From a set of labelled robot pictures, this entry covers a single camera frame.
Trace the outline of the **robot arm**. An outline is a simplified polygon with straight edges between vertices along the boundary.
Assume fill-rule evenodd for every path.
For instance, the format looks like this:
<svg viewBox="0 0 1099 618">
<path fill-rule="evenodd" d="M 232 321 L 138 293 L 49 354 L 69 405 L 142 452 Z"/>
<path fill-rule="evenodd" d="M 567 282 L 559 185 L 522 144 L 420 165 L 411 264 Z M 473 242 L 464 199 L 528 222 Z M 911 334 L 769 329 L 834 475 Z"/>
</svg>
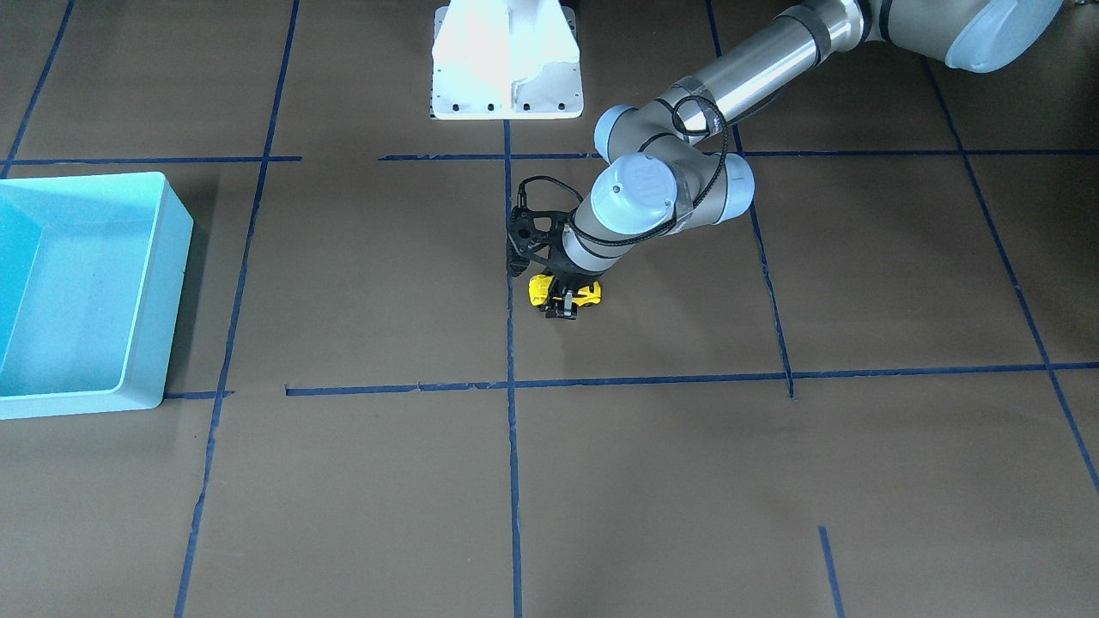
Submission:
<svg viewBox="0 0 1099 618">
<path fill-rule="evenodd" d="M 969 73 L 1001 70 L 1041 37 L 1059 1 L 802 1 L 652 102 L 615 106 L 593 128 L 607 168 L 568 212 L 529 209 L 519 188 L 507 269 L 542 273 L 528 297 L 550 319 L 601 299 L 600 278 L 639 244 L 718 227 L 750 208 L 755 180 L 732 128 L 781 88 L 868 40 Z"/>
</svg>

